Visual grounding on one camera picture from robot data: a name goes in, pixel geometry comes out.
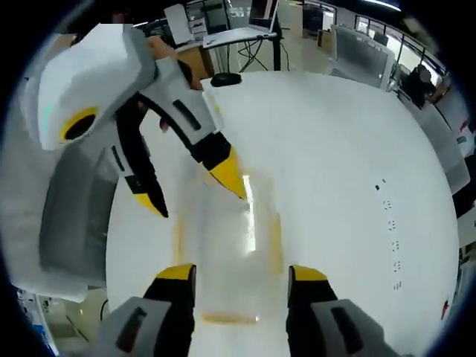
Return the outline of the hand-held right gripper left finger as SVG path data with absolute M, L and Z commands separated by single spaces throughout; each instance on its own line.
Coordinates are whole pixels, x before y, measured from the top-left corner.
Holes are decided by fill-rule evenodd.
M 195 327 L 196 265 L 158 273 L 143 297 L 131 297 L 101 323 L 98 356 L 187 356 Z

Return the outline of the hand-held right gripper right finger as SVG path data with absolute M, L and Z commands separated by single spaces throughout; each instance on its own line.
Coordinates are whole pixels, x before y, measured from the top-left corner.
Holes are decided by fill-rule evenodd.
M 339 299 L 327 276 L 289 266 L 286 333 L 291 356 L 395 356 L 382 327 L 349 299 Z

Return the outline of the person's left hand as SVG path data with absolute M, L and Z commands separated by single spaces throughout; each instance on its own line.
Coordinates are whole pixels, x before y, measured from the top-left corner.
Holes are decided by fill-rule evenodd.
M 203 90 L 200 79 L 193 73 L 192 68 L 187 63 L 181 61 L 176 51 L 164 42 L 160 36 L 148 36 L 146 41 L 156 65 L 159 60 L 172 58 L 180 66 L 181 73 L 187 80 L 189 87 L 196 91 Z

